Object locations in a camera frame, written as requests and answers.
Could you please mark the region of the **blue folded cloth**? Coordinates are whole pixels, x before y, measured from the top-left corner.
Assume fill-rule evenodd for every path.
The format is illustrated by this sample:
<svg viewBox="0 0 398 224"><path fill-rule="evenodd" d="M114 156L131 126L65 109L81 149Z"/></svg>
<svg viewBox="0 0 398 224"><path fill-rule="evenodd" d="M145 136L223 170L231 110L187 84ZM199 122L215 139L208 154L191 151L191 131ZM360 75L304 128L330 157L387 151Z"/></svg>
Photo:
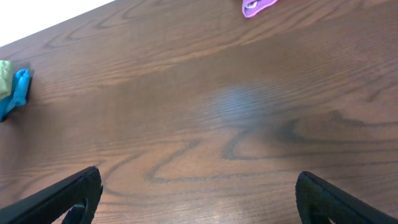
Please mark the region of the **blue folded cloth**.
<svg viewBox="0 0 398 224"><path fill-rule="evenodd" d="M28 69L22 69L13 75L11 94L1 100L1 122L15 108L27 103L31 75Z"/></svg>

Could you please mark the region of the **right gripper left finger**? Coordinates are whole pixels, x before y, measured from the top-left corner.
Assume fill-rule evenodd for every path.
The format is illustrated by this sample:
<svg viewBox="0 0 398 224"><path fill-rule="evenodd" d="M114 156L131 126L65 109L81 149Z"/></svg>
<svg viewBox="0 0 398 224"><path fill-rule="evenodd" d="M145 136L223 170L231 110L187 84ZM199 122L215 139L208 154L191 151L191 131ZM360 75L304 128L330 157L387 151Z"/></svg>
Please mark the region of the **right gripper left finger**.
<svg viewBox="0 0 398 224"><path fill-rule="evenodd" d="M1 209L1 223L90 224L100 202L103 186L99 169L87 167L27 198Z"/></svg>

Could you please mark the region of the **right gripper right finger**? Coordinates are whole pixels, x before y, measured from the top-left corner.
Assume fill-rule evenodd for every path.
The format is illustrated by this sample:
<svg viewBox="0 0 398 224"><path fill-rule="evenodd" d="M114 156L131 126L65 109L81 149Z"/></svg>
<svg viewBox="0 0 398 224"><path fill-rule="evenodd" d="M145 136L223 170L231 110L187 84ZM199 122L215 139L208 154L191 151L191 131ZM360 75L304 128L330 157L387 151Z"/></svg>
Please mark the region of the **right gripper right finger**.
<svg viewBox="0 0 398 224"><path fill-rule="evenodd" d="M308 171L299 174L295 196L301 222L305 224L397 224L396 218Z"/></svg>

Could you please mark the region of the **purple microfiber cloth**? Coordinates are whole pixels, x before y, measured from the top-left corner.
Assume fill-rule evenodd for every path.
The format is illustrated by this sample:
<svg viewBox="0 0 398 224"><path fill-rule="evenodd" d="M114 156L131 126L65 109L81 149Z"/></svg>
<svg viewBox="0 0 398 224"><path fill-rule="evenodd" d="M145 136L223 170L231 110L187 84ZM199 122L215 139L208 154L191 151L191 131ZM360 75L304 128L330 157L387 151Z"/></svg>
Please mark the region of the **purple microfiber cloth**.
<svg viewBox="0 0 398 224"><path fill-rule="evenodd" d="M272 6L278 0L243 0L242 13L245 18L255 16L263 9Z"/></svg>

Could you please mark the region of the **green microfiber cloth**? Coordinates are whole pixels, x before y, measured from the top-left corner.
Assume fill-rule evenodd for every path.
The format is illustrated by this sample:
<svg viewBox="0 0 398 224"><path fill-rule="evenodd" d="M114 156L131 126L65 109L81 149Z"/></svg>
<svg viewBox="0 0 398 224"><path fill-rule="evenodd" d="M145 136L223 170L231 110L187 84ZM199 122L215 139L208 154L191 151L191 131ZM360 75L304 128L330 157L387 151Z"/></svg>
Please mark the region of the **green microfiber cloth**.
<svg viewBox="0 0 398 224"><path fill-rule="evenodd" d="M0 62L0 100L11 94L13 75L13 63L7 60L2 60Z"/></svg>

